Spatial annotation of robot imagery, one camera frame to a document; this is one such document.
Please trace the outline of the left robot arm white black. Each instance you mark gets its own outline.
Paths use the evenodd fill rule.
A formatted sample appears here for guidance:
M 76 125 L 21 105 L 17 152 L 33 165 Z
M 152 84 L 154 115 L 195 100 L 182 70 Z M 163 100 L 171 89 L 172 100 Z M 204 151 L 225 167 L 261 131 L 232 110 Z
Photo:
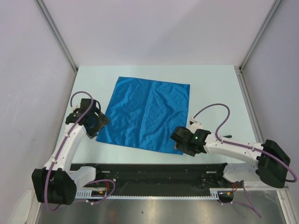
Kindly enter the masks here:
M 67 116 L 64 135 L 54 153 L 43 168 L 36 168 L 32 173 L 38 202 L 70 205 L 77 190 L 88 183 L 95 187 L 102 184 L 103 174 L 94 167 L 82 166 L 71 171 L 71 164 L 82 139 L 97 137 L 108 123 L 97 100 L 81 99 L 79 107 Z

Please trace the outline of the blue cloth napkin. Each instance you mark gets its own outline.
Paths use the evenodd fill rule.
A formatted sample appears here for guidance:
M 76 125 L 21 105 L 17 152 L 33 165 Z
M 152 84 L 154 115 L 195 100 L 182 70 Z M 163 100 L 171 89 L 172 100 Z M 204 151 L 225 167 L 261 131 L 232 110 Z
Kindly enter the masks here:
M 181 155 L 170 136 L 186 126 L 189 101 L 189 84 L 119 77 L 105 112 L 110 122 L 96 140 Z

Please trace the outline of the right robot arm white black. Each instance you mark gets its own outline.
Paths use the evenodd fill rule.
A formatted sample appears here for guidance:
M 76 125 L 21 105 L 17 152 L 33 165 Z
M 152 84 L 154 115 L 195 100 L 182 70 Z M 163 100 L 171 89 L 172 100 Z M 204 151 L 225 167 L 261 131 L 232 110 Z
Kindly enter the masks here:
M 245 144 L 220 139 L 216 134 L 199 128 L 189 130 L 178 126 L 171 134 L 175 148 L 190 156 L 196 154 L 219 154 L 241 160 L 241 163 L 226 164 L 216 174 L 220 187 L 232 182 L 257 182 L 282 189 L 285 186 L 290 157 L 273 140 L 265 143 Z

